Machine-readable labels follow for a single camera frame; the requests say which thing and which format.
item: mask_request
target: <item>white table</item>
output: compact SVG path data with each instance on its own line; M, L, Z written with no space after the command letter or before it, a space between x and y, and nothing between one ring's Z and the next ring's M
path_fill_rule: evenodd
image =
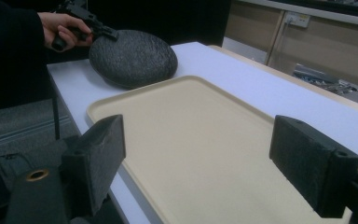
M269 116L301 119L358 154L358 104L223 49L195 42L172 48L179 62L174 77L202 77ZM92 125L86 112L91 103L126 91L105 83L89 60L50 64L48 70L80 133ZM111 189L129 222L155 222L120 171Z

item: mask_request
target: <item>tray rim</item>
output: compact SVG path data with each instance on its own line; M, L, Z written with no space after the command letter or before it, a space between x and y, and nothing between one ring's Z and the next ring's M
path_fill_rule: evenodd
M175 78L172 78L172 79L161 81L159 83L144 86L142 88L126 91L126 92L121 93L119 95L114 95L114 96L110 96L110 97L100 99L98 101L93 102L92 104L90 104L88 106L87 114L88 114L89 118L91 119L91 121L93 123L95 123L96 121L98 121L98 119L96 119L96 118L94 118L92 116L92 111L98 105L104 105L105 103L124 100L124 99L126 99L128 97L136 96L136 95L142 94L144 92L152 91L154 89L158 89L158 88L161 88L161 87L175 85L176 83L186 82L186 81L199 82L201 85L204 85L206 88L211 89L212 91L215 91L215 92L221 94L224 98L228 99L232 103L237 104L240 107L243 107L244 109L247 109L251 113L253 113L253 114L257 115L258 117L260 117L262 120L265 120L266 122L270 123L271 127L273 128L273 123L274 123L275 118L267 115L266 113L264 113L261 110L253 107L252 105L247 104L246 102L244 102L240 98L228 93L227 91L224 91L223 89L215 86L213 83L209 82L208 80L206 80L206 79L204 79L202 77L191 76L191 75L183 76L183 77L175 77ZM124 171L126 172L126 175L128 175L131 178L131 181L133 183L135 183L135 185L136 185L135 187L142 193L142 196L145 197L146 202L154 210L154 212L156 213L158 218L161 220L161 223L170 223L169 216L167 216L164 213L164 211L159 209L158 203L155 200L153 200L153 197L149 194L147 189L145 187L143 187L142 181L137 178L136 174L133 172L133 170L130 168L130 166L126 163L126 160L124 160L122 162L122 165L123 165Z

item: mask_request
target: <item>round hole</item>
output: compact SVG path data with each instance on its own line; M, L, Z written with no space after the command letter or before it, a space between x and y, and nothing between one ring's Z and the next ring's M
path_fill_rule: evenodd
M43 169L43 170L37 170L29 173L26 179L27 181L36 181L36 180L41 180L46 176L48 176L48 169Z

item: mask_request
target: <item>human hand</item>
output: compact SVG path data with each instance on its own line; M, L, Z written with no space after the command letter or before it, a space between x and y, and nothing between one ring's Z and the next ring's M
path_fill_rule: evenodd
M42 21L46 48L54 49L51 43L56 35L66 42L65 48L61 52L74 46L90 46L92 44L91 29L81 19L59 13L40 12L37 14ZM80 40L68 27L78 28L81 33L87 35L86 40Z

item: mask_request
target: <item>beige tray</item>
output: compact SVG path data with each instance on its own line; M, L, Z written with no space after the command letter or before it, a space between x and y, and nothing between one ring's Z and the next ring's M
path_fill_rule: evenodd
M269 159L273 118L199 77L128 91L88 114L124 116L123 165L164 223L348 223L319 218Z

